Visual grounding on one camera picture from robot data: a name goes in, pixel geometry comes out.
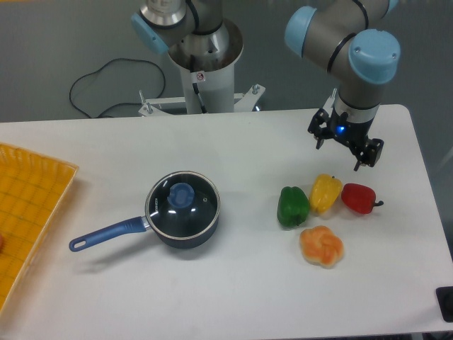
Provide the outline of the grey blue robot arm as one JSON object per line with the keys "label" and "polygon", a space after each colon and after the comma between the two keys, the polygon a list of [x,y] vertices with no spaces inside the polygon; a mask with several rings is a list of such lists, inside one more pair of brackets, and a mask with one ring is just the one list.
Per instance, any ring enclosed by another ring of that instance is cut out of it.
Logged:
{"label": "grey blue robot arm", "polygon": [[[346,146],[358,166],[374,166],[384,146],[368,132],[401,48],[372,24],[394,7],[394,1],[335,1],[324,10],[304,6],[285,28],[286,46],[340,83],[308,131],[319,144],[332,139]],[[147,1],[131,23],[153,53],[168,55],[179,68],[188,113],[231,113],[255,105],[252,95],[234,98],[243,37],[224,17],[220,1]]]}

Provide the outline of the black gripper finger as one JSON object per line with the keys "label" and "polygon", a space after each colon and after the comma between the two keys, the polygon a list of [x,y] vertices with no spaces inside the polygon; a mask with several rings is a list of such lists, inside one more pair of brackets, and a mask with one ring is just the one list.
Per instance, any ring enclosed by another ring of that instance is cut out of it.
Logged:
{"label": "black gripper finger", "polygon": [[374,167],[379,161],[384,147],[384,141],[373,138],[368,139],[363,145],[353,149],[353,155],[356,158],[356,164],[353,168],[358,171],[361,166]]}
{"label": "black gripper finger", "polygon": [[308,133],[316,140],[316,149],[320,149],[325,140],[333,138],[333,133],[329,126],[330,116],[323,108],[317,110],[308,126]]}

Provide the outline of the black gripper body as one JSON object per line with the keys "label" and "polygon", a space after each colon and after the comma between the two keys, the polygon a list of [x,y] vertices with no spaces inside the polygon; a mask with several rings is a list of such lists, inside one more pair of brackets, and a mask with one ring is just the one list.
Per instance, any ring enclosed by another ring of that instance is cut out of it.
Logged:
{"label": "black gripper body", "polygon": [[368,149],[376,149],[376,142],[368,137],[374,116],[353,110],[358,119],[345,110],[333,109],[329,121],[329,130],[336,142],[346,146],[352,153],[366,153]]}

